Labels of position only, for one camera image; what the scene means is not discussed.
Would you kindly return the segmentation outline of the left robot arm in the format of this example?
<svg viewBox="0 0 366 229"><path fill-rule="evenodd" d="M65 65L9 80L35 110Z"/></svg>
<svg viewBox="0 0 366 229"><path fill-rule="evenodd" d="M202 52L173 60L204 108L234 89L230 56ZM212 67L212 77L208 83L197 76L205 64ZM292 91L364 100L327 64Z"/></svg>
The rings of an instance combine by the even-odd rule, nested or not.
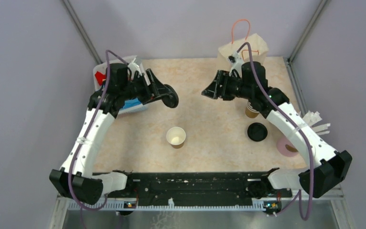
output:
<svg viewBox="0 0 366 229"><path fill-rule="evenodd" d="M93 172L104 137L125 102L138 99L145 105L161 100L169 108L179 103L170 85L161 83L151 69L142 72L134 63L111 63L101 71L94 68L93 73L102 75L101 87L90 96L83 126L69 156L60 169L53 169L49 175L62 197L72 198L83 207L96 204L113 191L122 197L133 193L134 185L125 173Z"/></svg>

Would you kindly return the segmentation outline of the black lid stack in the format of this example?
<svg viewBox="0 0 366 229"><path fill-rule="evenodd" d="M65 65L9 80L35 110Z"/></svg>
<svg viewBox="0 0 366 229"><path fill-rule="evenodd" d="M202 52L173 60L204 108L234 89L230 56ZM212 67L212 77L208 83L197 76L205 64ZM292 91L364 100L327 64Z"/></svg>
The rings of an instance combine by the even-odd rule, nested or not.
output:
<svg viewBox="0 0 366 229"><path fill-rule="evenodd" d="M255 142L260 142L266 139L268 130L262 123L252 123L247 128L248 137Z"/></svg>

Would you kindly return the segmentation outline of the brown paper cup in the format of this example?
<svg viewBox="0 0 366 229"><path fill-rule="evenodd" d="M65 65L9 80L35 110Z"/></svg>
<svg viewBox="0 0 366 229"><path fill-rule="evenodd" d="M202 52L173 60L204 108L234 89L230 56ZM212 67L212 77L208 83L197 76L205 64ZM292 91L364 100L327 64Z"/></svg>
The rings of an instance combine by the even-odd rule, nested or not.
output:
<svg viewBox="0 0 366 229"><path fill-rule="evenodd" d="M166 133L166 140L173 148L181 148L186 140L186 132L181 127L172 127Z"/></svg>

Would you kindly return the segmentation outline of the black cup lid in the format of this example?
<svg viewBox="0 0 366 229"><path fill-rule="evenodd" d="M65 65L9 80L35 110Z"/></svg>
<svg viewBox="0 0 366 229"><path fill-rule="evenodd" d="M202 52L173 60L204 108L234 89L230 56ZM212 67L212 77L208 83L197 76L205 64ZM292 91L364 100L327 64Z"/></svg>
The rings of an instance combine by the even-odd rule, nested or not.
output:
<svg viewBox="0 0 366 229"><path fill-rule="evenodd" d="M168 88L170 94L162 99L162 102L169 108L176 108L179 103L179 97L177 92L168 84L164 85L166 88Z"/></svg>

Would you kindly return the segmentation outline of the stack of paper cups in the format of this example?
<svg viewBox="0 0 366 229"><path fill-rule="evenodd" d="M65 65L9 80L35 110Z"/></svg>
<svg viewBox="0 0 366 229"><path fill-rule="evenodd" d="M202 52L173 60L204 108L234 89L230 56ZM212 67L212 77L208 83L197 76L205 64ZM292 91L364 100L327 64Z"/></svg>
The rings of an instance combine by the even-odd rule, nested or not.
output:
<svg viewBox="0 0 366 229"><path fill-rule="evenodd" d="M260 113L253 109L250 102L247 102L246 109L245 109L245 115L249 118L256 118Z"/></svg>

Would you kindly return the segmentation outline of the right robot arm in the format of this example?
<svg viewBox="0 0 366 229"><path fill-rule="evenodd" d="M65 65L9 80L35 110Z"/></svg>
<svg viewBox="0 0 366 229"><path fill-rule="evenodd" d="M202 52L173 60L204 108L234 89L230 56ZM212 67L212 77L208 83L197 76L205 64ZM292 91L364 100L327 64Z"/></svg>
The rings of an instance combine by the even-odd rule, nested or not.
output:
<svg viewBox="0 0 366 229"><path fill-rule="evenodd" d="M218 70L212 82L202 91L211 99L231 101L243 98L268 122L277 127L298 150L307 164L305 171L279 168L260 184L261 192L274 196L279 189L302 189L314 198L341 183L349 170L352 156L325 142L297 114L289 98L278 88L268 86L266 70L259 62L246 62L237 71Z"/></svg>

